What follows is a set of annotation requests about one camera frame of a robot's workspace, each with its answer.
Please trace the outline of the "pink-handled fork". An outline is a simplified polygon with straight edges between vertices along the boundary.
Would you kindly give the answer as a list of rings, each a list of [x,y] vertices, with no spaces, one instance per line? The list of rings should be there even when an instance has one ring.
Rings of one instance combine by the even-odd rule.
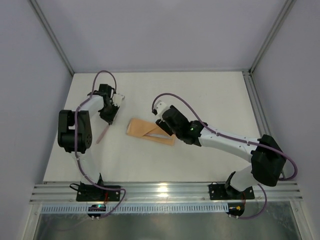
[[[104,138],[104,136],[106,135],[108,129],[109,129],[110,125],[107,124],[106,127],[103,129],[103,131],[100,133],[99,137],[97,138],[95,144],[98,145],[102,139]]]

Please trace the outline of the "pink-handled table knife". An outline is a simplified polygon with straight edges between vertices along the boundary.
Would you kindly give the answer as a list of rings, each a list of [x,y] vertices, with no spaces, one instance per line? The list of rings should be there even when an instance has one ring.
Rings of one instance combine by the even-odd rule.
[[[172,137],[164,134],[147,133],[146,137],[160,138],[160,139],[171,139]]]

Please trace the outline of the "peach cloth napkin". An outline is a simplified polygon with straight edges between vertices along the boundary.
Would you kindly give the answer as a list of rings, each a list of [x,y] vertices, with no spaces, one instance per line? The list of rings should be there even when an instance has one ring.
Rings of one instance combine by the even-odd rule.
[[[157,137],[146,136],[146,134],[161,134],[171,136],[171,139],[163,139]],[[173,146],[175,144],[175,136],[169,135],[164,130],[162,130],[155,123],[145,121],[139,118],[131,118],[127,126],[126,134],[131,137],[136,137],[139,139],[144,139],[168,146]]]

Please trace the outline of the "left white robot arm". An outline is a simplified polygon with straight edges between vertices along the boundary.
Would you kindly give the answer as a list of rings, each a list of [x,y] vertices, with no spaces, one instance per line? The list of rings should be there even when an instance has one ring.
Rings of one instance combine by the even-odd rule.
[[[115,87],[100,84],[90,92],[75,110],[63,109],[58,115],[57,142],[65,152],[72,155],[83,179],[95,189],[112,191],[105,187],[102,175],[95,164],[91,147],[100,142],[115,121],[124,96]],[[98,115],[106,127],[94,140],[91,119]]]

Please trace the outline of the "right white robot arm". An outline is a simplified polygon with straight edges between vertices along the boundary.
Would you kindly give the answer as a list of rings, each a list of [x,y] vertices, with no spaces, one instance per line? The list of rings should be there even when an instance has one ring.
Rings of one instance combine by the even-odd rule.
[[[241,197],[254,185],[274,187],[280,180],[286,159],[270,135],[247,138],[229,134],[199,120],[189,121],[173,105],[167,106],[162,101],[154,106],[152,112],[158,117],[156,124],[162,130],[185,144],[218,149],[249,162],[249,166],[233,171],[225,181],[224,189],[231,199]]]

